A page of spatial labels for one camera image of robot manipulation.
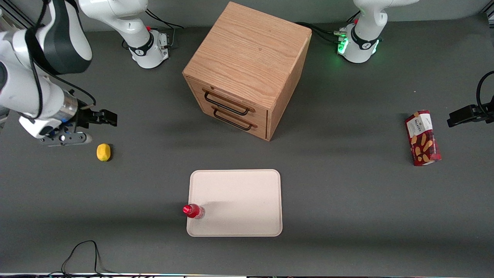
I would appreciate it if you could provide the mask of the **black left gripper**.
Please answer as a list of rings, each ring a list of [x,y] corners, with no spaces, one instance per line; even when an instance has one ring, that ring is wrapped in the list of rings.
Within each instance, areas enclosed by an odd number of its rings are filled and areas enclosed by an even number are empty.
[[[490,124],[494,122],[494,104],[485,103],[480,107],[477,105],[468,105],[461,109],[458,109],[457,113],[450,113],[447,120],[447,124],[450,128],[456,125],[476,122],[479,115],[483,114],[485,123]]]

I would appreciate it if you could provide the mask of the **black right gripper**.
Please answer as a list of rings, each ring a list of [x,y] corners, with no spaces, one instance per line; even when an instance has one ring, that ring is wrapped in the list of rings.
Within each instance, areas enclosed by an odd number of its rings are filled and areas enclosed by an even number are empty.
[[[83,110],[85,102],[78,102],[78,110],[74,120],[74,127],[88,129],[90,124],[106,124],[116,127],[118,125],[118,116],[109,110],[93,111],[88,108]]]

